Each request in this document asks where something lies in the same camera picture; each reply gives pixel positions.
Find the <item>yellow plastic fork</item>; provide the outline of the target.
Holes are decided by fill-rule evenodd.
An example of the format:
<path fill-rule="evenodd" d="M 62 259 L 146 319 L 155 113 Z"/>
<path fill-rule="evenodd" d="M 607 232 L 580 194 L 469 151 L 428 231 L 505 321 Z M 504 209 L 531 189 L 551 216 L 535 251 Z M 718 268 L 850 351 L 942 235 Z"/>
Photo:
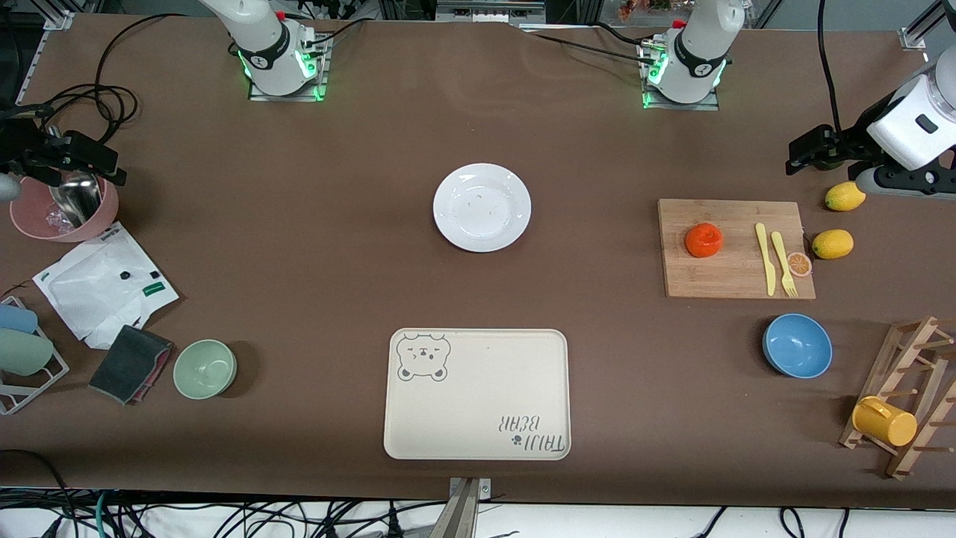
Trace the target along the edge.
<path fill-rule="evenodd" d="M 780 234 L 778 231 L 773 231 L 771 233 L 771 240 L 772 243 L 774 243 L 776 256 L 779 260 L 781 269 L 781 285 L 783 286 L 786 296 L 796 299 L 796 297 L 799 297 L 799 293 L 795 286 L 795 280 L 793 280 L 791 266 L 789 266 L 788 259 L 786 258 L 786 248 L 782 234 Z"/>

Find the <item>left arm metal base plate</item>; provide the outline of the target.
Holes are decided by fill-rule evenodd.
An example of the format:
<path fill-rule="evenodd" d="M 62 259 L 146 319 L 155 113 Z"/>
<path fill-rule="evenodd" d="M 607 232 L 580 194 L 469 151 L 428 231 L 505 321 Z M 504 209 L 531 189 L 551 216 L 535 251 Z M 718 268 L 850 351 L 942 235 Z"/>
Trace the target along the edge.
<path fill-rule="evenodd" d="M 650 38 L 641 40 L 641 43 L 636 45 L 639 58 L 651 61 L 651 64 L 641 67 L 643 108 L 717 111 L 719 109 L 719 99 L 716 88 L 721 81 L 721 73 L 727 67 L 726 59 L 723 59 L 717 68 L 707 76 L 693 78 L 686 71 L 684 65 L 670 58 L 667 44 L 662 40 L 664 37 L 664 34 L 655 34 Z M 683 86 L 676 85 L 677 82 L 689 83 L 689 87 L 693 90 L 705 87 L 707 94 L 696 102 L 675 101 L 663 90 L 676 90 L 679 94 L 683 94 Z"/>

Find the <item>dark grey folded cloth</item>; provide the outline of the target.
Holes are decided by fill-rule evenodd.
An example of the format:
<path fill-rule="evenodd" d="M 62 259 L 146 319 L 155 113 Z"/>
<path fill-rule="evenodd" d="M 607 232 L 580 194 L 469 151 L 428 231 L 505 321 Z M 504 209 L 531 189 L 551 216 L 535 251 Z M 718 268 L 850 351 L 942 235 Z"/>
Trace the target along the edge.
<path fill-rule="evenodd" d="M 163 371 L 172 348 L 170 340 L 125 326 L 117 334 L 88 387 L 123 406 L 140 402 Z"/>

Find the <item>yellow lemon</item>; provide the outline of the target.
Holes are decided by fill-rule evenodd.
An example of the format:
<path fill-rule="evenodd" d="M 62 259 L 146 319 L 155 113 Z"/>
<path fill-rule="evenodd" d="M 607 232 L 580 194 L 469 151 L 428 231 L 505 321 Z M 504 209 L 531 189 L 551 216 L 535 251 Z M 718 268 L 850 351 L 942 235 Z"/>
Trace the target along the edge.
<path fill-rule="evenodd" d="M 856 182 L 841 182 L 829 188 L 824 195 L 824 205 L 830 211 L 853 211 L 864 204 L 866 194 L 857 186 Z"/>
<path fill-rule="evenodd" d="M 847 229 L 826 229 L 810 242 L 813 255 L 819 259 L 839 259 L 854 249 L 854 238 Z"/>

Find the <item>white plastic bag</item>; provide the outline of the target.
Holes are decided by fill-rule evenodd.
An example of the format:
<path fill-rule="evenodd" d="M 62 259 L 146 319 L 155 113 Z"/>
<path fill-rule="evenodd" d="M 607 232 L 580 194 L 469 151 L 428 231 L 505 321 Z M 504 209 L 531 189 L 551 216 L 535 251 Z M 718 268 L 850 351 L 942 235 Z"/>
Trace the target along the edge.
<path fill-rule="evenodd" d="M 179 299 L 120 222 L 76 246 L 33 282 L 76 339 L 93 350 L 109 350 L 123 327 L 144 328 L 152 314 Z"/>

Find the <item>white round plate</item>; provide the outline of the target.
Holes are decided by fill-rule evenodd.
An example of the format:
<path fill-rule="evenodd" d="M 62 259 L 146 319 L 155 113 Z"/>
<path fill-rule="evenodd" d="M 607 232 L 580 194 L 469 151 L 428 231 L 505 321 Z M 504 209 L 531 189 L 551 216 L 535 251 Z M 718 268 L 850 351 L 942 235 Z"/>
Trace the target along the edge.
<path fill-rule="evenodd" d="M 447 174 L 432 201 L 441 235 L 455 247 L 478 254 L 516 242 L 528 228 L 532 210 L 521 178 L 489 163 L 467 164 Z"/>

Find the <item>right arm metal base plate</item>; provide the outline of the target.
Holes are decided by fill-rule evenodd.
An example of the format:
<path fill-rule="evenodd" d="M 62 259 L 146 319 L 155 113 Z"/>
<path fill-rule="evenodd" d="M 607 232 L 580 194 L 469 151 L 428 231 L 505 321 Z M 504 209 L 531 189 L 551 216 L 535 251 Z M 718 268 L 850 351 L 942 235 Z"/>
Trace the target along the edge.
<path fill-rule="evenodd" d="M 248 78 L 250 102 L 322 102 L 325 99 L 332 63 L 331 34 L 304 40 L 273 62 L 273 68 L 256 67 L 241 55 L 243 74 Z"/>

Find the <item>orange fruit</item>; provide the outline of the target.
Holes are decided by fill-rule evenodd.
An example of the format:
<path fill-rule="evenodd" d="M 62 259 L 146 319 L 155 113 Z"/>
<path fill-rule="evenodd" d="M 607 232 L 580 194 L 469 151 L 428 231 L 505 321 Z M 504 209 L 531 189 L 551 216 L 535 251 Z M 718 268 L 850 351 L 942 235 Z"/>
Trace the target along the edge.
<path fill-rule="evenodd" d="M 724 246 L 724 234 L 713 223 L 698 223 L 684 235 L 684 248 L 693 258 L 711 258 Z"/>

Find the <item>blue bowl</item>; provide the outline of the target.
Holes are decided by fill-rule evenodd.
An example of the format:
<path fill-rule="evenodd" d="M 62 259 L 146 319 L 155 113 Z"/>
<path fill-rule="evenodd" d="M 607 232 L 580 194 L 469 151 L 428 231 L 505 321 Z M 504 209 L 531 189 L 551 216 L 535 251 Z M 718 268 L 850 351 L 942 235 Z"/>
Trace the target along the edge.
<path fill-rule="evenodd" d="M 786 313 L 766 327 L 762 337 L 764 357 L 778 372 L 809 380 L 829 370 L 833 360 L 832 340 L 816 320 Z"/>

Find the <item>cream bear print tray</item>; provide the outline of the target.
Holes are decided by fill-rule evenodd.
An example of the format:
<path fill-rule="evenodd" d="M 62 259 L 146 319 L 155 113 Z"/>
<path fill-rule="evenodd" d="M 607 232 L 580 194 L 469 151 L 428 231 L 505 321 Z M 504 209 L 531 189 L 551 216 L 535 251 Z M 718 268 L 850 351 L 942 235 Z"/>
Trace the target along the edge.
<path fill-rule="evenodd" d="M 571 450 L 569 347 L 553 328 L 402 328 L 388 347 L 396 460 L 556 462 Z"/>

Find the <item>bamboo cutting board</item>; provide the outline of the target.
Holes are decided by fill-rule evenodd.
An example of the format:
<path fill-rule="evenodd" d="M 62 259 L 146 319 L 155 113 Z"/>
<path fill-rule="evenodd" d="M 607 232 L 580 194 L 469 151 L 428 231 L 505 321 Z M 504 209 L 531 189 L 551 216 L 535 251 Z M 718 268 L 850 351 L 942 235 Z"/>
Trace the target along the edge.
<path fill-rule="evenodd" d="M 804 227 L 795 202 L 659 199 L 660 243 L 667 297 L 734 300 L 788 300 L 771 233 L 782 234 L 786 254 L 804 251 Z M 698 223 L 713 223 L 724 246 L 711 258 L 693 258 L 684 235 Z M 763 260 L 754 225 L 767 229 L 769 258 L 776 271 L 775 296 L 767 296 Z"/>

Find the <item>metal table edge bracket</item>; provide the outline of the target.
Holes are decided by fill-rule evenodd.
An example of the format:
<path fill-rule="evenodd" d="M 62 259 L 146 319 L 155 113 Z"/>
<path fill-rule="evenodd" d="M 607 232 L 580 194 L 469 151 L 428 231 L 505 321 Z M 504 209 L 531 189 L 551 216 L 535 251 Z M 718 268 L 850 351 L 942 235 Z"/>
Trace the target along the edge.
<path fill-rule="evenodd" d="M 474 538 L 478 505 L 491 498 L 491 479 L 455 477 L 450 480 L 450 500 L 428 538 Z"/>

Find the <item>metal scoop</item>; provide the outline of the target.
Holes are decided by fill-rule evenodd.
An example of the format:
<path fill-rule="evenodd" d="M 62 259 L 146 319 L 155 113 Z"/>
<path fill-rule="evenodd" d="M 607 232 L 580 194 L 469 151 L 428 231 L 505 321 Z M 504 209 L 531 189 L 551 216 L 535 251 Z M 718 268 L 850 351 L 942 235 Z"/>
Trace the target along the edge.
<path fill-rule="evenodd" d="M 82 135 L 82 133 L 63 133 L 66 154 L 68 135 Z M 55 175 L 54 184 L 51 187 L 52 198 L 75 228 L 85 224 L 98 211 L 100 200 L 102 200 L 99 180 L 98 175 L 84 170 L 72 170 L 71 167 L 68 171 Z"/>

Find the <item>pale blue cup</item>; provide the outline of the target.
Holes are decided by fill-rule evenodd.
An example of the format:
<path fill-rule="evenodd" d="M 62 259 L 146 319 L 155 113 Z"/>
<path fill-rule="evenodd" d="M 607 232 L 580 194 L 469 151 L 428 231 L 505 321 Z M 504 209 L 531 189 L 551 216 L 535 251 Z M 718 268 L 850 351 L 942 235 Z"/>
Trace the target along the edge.
<path fill-rule="evenodd" d="M 0 304 L 0 328 L 34 334 L 37 327 L 38 319 L 34 311 L 22 309 L 17 304 Z"/>

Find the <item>pale green bowl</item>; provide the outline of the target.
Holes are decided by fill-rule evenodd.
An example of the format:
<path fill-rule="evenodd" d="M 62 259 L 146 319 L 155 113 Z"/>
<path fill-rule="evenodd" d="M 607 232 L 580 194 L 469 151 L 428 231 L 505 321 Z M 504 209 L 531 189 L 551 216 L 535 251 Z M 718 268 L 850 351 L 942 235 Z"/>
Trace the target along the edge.
<path fill-rule="evenodd" d="M 235 381 L 237 360 L 221 341 L 195 341 L 178 355 L 172 374 L 180 395 L 204 401 L 222 394 Z"/>

